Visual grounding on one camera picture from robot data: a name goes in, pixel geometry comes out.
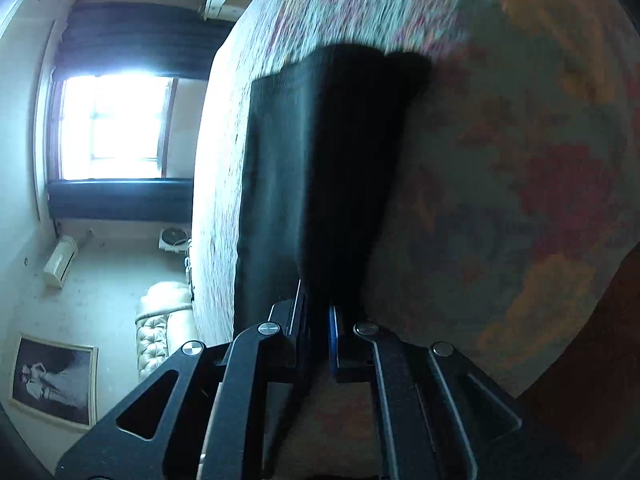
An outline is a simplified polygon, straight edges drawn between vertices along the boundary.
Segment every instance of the window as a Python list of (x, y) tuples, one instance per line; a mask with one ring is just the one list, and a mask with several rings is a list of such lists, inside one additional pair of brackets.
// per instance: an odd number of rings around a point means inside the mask
[(52, 102), (52, 178), (162, 177), (174, 89), (143, 74), (66, 80)]

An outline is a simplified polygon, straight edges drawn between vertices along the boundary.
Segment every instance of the black cloth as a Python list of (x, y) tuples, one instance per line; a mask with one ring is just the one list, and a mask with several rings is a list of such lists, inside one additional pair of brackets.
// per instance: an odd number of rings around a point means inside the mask
[(53, 79), (119, 72), (208, 80), (233, 23), (156, 4), (80, 4), (68, 17)]
[(315, 303), (359, 304), (396, 168), (404, 113), (430, 74), (417, 54), (316, 50), (253, 82), (234, 330), (267, 319), (298, 280)]

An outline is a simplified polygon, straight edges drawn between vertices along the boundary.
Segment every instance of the floral pattern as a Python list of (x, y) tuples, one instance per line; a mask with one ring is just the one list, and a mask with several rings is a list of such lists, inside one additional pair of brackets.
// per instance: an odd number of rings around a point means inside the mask
[[(191, 260), (208, 344), (232, 330), (251, 82), (332, 43), (433, 61), (369, 316), (413, 344), (452, 342), (519, 395), (640, 240), (638, 34), (616, 0), (254, 0), (216, 56), (198, 140)], [(374, 475), (372, 428), (366, 388), (325, 371), (278, 477)]]

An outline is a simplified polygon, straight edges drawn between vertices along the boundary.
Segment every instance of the bright window pane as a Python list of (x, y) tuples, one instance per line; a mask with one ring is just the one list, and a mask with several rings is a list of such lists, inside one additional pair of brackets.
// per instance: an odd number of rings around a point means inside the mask
[(65, 83), (62, 175), (158, 178), (158, 142), (172, 80), (141, 74), (82, 76)]

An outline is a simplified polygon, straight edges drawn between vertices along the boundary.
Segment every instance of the window frame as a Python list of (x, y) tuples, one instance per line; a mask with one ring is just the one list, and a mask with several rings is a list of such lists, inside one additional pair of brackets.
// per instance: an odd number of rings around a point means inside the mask
[[(162, 108), (162, 122), (158, 135), (158, 152), (156, 158), (140, 159), (155, 160), (158, 163), (160, 177), (166, 178), (166, 167), (168, 160), (169, 136), (171, 131), (172, 119), (174, 116), (175, 95), (178, 89), (177, 77), (172, 78), (169, 85), (170, 90), (167, 92), (164, 105)], [(62, 175), (62, 140), (61, 140), (61, 124), (63, 118), (63, 104), (65, 102), (65, 85), (64, 81), (54, 81), (50, 87), (48, 99), (48, 121), (46, 126), (45, 150), (47, 153), (47, 178), (48, 182), (52, 180), (63, 180)], [(92, 113), (92, 125), (97, 118), (94, 110)], [(94, 157), (93, 152), (90, 153), (92, 160), (104, 160), (103, 157)], [(100, 178), (91, 178), (90, 180), (101, 180)]]

